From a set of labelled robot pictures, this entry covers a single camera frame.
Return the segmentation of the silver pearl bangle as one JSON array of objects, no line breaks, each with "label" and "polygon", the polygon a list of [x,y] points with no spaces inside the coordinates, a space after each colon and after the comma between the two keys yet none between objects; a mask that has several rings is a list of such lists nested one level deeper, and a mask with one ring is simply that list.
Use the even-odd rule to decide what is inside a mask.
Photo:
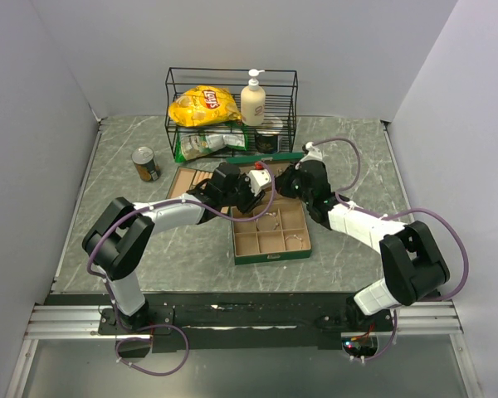
[{"label": "silver pearl bangle", "polygon": [[281,226],[279,211],[266,211],[255,220],[256,230],[259,232],[276,231]]},{"label": "silver pearl bangle", "polygon": [[297,234],[288,235],[285,237],[285,248],[291,251],[302,250],[304,247],[304,240]]}]

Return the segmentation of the green jewelry box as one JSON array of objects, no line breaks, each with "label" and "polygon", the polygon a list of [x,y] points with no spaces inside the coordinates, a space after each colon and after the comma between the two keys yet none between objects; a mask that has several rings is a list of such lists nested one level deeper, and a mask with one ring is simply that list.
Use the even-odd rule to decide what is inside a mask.
[{"label": "green jewelry box", "polygon": [[[231,217],[244,219],[256,216],[261,212],[278,210],[281,221],[281,226],[276,231],[270,232],[257,231],[255,221],[233,222],[232,242],[236,265],[310,257],[312,247],[303,203],[298,199],[277,194],[270,208],[266,209],[270,198],[271,189],[267,188],[261,204],[248,214],[243,215],[235,207],[229,209]],[[304,247],[302,250],[291,251],[285,248],[285,237],[293,234],[303,238]]]}]

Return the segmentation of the green jewelry tray insert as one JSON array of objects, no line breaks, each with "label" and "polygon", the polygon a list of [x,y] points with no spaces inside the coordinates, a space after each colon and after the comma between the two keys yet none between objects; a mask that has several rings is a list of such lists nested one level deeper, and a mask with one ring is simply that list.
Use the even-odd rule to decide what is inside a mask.
[{"label": "green jewelry tray insert", "polygon": [[167,199],[173,199],[184,194],[186,191],[193,189],[201,181],[210,178],[212,172],[197,170],[189,167],[179,167],[174,175],[171,186],[166,196]]}]

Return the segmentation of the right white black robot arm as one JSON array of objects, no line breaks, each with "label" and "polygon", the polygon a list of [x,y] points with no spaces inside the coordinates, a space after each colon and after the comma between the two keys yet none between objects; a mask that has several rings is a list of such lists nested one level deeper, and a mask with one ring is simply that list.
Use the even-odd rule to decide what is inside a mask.
[{"label": "right white black robot arm", "polygon": [[351,328],[362,331],[374,322],[376,313],[410,306],[450,279],[446,261],[425,223],[404,224],[366,213],[331,190],[323,162],[293,163],[275,184],[280,195],[301,200],[316,223],[380,255],[383,277],[348,300],[346,320]]}]

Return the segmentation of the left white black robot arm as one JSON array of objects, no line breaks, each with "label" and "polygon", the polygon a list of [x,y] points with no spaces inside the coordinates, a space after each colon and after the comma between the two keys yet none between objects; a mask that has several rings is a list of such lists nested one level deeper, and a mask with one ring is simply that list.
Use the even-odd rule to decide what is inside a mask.
[{"label": "left white black robot arm", "polygon": [[152,235],[203,224],[224,216],[221,210],[228,207],[250,214],[272,182],[262,162],[249,172],[220,163],[211,177],[178,197],[149,203],[114,199],[84,237],[82,248],[89,256],[87,272],[102,280],[120,326],[137,333],[149,323],[149,303],[135,270]]}]

